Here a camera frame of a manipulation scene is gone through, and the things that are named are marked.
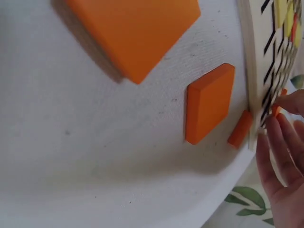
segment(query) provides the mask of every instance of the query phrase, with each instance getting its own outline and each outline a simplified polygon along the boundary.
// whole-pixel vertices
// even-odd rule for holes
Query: green leaf
[[[243,197],[245,197],[248,200],[254,202],[260,208],[262,208],[262,209],[266,208],[265,202],[264,202],[263,198],[253,188],[249,188],[249,187],[234,187],[233,191],[241,194]]]
[[[274,219],[273,219],[273,218],[265,219],[265,220],[263,220],[263,221],[266,222],[266,223],[268,223],[268,224],[270,224],[270,225],[272,225],[272,226],[275,225],[275,224],[274,224]]]
[[[249,210],[249,209],[242,209],[240,210],[237,215],[239,216],[247,216],[247,215],[264,215],[266,209],[263,210]]]
[[[231,195],[231,194],[229,194],[226,197],[225,201],[228,203],[237,203],[237,204],[241,204],[244,206],[249,206],[248,203],[246,203],[245,201],[243,201],[243,200],[239,199],[238,197],[235,197],[234,195]]]

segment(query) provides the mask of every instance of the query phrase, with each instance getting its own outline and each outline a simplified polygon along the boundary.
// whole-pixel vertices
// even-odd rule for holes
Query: small orange piece
[[[139,84],[200,16],[197,0],[65,0],[114,65]]]
[[[287,95],[288,93],[288,90],[287,89],[283,89],[282,92],[281,92],[281,96],[285,96]]]
[[[281,112],[282,108],[276,104],[274,104],[271,108],[271,114],[272,116],[276,117],[280,112]]]
[[[291,42],[294,42],[294,40],[295,40],[295,32],[296,32],[297,26],[298,26],[298,15],[295,14],[294,15],[294,24],[293,24],[293,27],[291,29]]]
[[[288,90],[287,89],[283,89],[281,92],[281,96],[287,95]],[[272,116],[276,117],[280,112],[281,112],[282,108],[276,104],[274,104],[271,108],[271,113]]]
[[[249,111],[245,110],[242,113],[240,120],[234,128],[232,134],[228,138],[227,143],[234,149],[238,150],[242,145],[246,135],[249,133],[253,122],[252,115]]]
[[[188,86],[186,140],[201,141],[227,115],[235,67],[222,64]]]

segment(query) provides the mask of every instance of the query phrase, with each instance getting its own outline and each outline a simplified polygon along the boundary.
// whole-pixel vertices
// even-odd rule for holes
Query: orange foam block
[[[139,84],[200,16],[197,0],[65,0],[113,64]]]
[[[240,120],[238,121],[235,129],[228,138],[227,143],[234,149],[238,150],[242,145],[246,135],[249,133],[253,122],[252,115],[249,111],[245,110],[242,113]]]
[[[287,95],[287,89],[283,89],[281,92],[281,96]],[[276,104],[274,104],[271,108],[271,114],[272,116],[276,117],[280,112],[281,112],[282,108]]]
[[[227,115],[235,67],[222,64],[188,86],[186,140],[201,141]]]

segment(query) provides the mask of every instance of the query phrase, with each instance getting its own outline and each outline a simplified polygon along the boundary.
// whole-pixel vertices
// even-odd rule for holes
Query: black line
[[[266,52],[267,52],[267,50],[268,50],[268,48],[270,46],[270,43],[271,43],[272,39],[274,38],[274,36],[275,36],[275,32],[273,31],[272,34],[271,34],[271,36],[270,36],[270,38],[269,38],[269,40],[268,40],[268,42],[267,42],[267,44],[266,44],[266,46],[265,46],[265,48],[264,48],[264,55],[266,54]]]
[[[265,76],[265,78],[264,78],[264,84],[266,83],[266,81],[267,81],[267,79],[268,79],[268,77],[269,77],[269,75],[270,75],[270,72],[271,72],[271,70],[272,70],[274,64],[275,64],[274,62],[271,63],[271,66],[270,66],[270,68],[268,69],[267,74],[266,74],[266,76]]]
[[[269,96],[267,105],[266,105],[266,107],[265,107],[265,109],[264,109],[264,112],[263,112],[263,114],[262,114],[262,117],[261,117],[261,121],[263,121],[263,120],[264,120],[264,117],[266,116],[266,114],[269,113],[269,108],[270,108],[270,105],[271,105],[271,100],[272,100],[272,99],[271,99],[271,96]]]
[[[268,50],[268,48],[271,44],[271,41],[276,34],[276,30],[275,30],[276,29],[276,23],[275,23],[276,22],[275,21],[276,17],[275,17],[275,4],[274,4],[274,2],[271,5],[271,9],[272,9],[272,34],[271,34],[271,36],[270,36],[270,38],[269,38],[269,40],[268,40],[268,42],[267,42],[267,44],[264,48],[264,55],[266,54],[266,52],[267,52],[267,50]]]
[[[282,45],[283,45],[283,43],[284,43],[284,24],[283,24],[283,35],[282,35],[282,41],[281,41],[281,43],[280,43],[280,46],[279,46],[279,49],[278,49],[278,53],[280,52],[280,49],[281,49],[281,47],[282,47]]]
[[[288,58],[286,58],[285,66],[284,66],[284,69],[283,69],[284,72],[286,71],[287,63],[288,63]]]
[[[266,95],[265,95],[264,98],[263,98],[262,106],[264,106],[264,104],[265,104],[265,102],[266,102],[266,100],[267,100],[267,97],[268,97],[268,95],[270,94],[270,92],[271,92],[271,90],[272,90],[272,87],[273,87],[273,85],[274,85],[274,77],[275,77],[275,73],[274,73],[274,71],[273,71],[273,72],[272,72],[272,76],[271,76],[271,84],[270,84],[270,87],[268,88],[268,91],[267,91]]]
[[[287,47],[286,47],[285,53],[287,53],[287,51],[288,51],[288,49],[289,49],[289,44],[290,44],[290,42],[289,42],[289,40],[288,40],[288,41],[287,41]]]
[[[263,121],[261,127],[265,128],[265,122],[266,122],[266,120]]]
[[[278,81],[278,83],[276,84],[276,87],[275,87],[275,91],[274,91],[274,92],[277,91],[277,89],[278,89],[278,87],[279,87],[279,85],[280,85],[280,83],[281,83],[281,79],[282,79],[282,77],[281,77],[281,75],[280,75],[280,76],[279,76],[279,81]]]
[[[270,68],[268,69],[267,73],[266,73],[266,76],[264,77],[264,84],[266,83],[269,75],[270,75],[270,72],[272,70],[272,68],[274,67],[274,64],[275,64],[275,60],[276,60],[276,42],[274,41],[274,45],[273,45],[273,53],[272,53],[272,63],[270,65]]]
[[[265,11],[265,9],[266,9],[267,5],[269,4],[269,2],[270,2],[270,0],[266,0],[266,1],[263,3],[262,8],[261,8],[262,13]]]
[[[279,71],[280,71],[280,69],[281,69],[281,67],[282,67],[282,64],[283,64],[283,52],[282,52],[282,54],[281,54],[281,62],[280,62],[280,65],[279,65],[279,68],[278,68],[277,71],[276,71],[275,76],[277,76],[277,74],[279,73]]]
[[[271,4],[271,14],[272,14],[272,30],[274,31],[274,33],[276,32],[276,16],[275,16],[275,3],[273,2]]]

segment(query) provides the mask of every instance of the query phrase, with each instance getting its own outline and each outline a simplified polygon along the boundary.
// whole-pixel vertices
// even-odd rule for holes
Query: white table surface
[[[49,0],[1,1],[1,227],[199,228],[211,216],[254,153],[226,145],[247,107],[236,1],[199,3],[135,85],[112,80]],[[236,67],[229,115],[192,146],[187,85],[225,62]]]

